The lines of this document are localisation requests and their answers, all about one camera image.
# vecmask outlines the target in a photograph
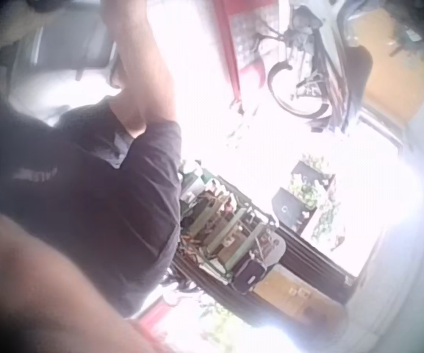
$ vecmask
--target short sleeve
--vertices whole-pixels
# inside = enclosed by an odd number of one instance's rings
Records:
[[[158,212],[173,216],[175,222],[179,222],[181,146],[176,122],[149,124],[134,140],[119,170],[144,200],[157,206]]]
[[[108,99],[70,110],[60,117],[55,129],[84,151],[119,168],[133,137],[110,109]]]

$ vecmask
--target man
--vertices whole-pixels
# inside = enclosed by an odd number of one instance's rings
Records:
[[[176,249],[181,137],[173,81],[148,25],[146,1],[106,0],[102,7],[127,89],[89,108],[89,124],[77,111],[58,129],[0,101],[0,213],[69,256],[130,316]],[[139,127],[138,117],[145,124],[141,135],[141,127],[131,128]]]

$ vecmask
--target bicycle wheel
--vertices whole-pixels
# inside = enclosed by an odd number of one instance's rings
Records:
[[[288,77],[286,74],[292,71],[292,66],[285,62],[276,63],[267,75],[267,86],[276,100],[277,104],[287,112],[294,116],[305,119],[317,119],[324,114],[329,104],[324,102],[324,97],[327,96],[326,86],[322,82],[309,84],[307,87],[310,90],[319,91],[316,96],[304,95],[297,99],[292,96],[290,85],[296,87],[295,78]]]

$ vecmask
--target bicycle seat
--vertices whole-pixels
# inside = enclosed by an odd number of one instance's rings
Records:
[[[302,30],[306,28],[319,29],[323,22],[311,12],[306,6],[300,6],[295,10],[292,17],[293,29]]]

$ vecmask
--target motorcycle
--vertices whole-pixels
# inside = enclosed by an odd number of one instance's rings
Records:
[[[328,23],[331,18],[325,23],[318,16],[326,13],[331,17],[331,10],[323,8],[315,15],[311,1],[290,5],[290,24],[284,33],[266,25],[273,35],[256,34],[255,49],[262,40],[284,43],[285,60],[270,69],[267,85],[277,104],[307,120],[313,132],[329,129],[346,134],[362,105],[373,60],[365,47],[351,47],[345,35],[345,22],[360,3],[345,2],[336,16],[335,28]]]

